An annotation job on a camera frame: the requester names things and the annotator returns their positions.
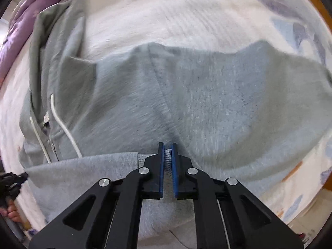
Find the gray fabric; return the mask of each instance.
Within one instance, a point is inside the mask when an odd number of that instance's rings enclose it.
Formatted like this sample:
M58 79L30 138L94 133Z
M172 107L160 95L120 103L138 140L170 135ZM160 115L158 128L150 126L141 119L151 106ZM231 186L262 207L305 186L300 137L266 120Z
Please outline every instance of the gray fabric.
M21 163L48 220L99 178L123 178L142 164L137 153L156 153L159 141L177 142L180 154L211 177L236 177L259 195L285 177L330 126L331 76L317 62L264 41L235 54L150 43L86 61L78 57L83 8L83 0L48 8L32 35ZM55 121L51 94L83 158L76 158ZM43 128L47 111L50 125ZM164 182L170 181L168 173ZM175 201L171 186L165 189L164 199L144 202L140 238L193 224L192 203Z

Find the purple blanket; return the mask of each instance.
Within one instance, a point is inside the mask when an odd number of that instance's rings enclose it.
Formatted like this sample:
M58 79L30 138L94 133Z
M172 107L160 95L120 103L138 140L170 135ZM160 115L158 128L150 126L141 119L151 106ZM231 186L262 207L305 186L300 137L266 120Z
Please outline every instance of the purple blanket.
M26 0L19 8L10 23L7 37L0 49L0 87L17 55L31 35L37 14L59 1Z

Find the patterned bedsheet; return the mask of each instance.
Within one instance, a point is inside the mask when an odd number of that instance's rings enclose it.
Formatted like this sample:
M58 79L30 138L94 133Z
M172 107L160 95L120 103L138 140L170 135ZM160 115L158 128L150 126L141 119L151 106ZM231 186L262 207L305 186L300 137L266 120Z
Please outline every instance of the patterned bedsheet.
M82 56L99 59L146 42L235 52L258 40L332 68L332 35L308 0L86 0ZM19 116L28 89L29 40L0 90L0 152L7 172L20 173ZM260 199L289 223L332 171L332 131ZM32 226L44 218L29 186L18 201Z

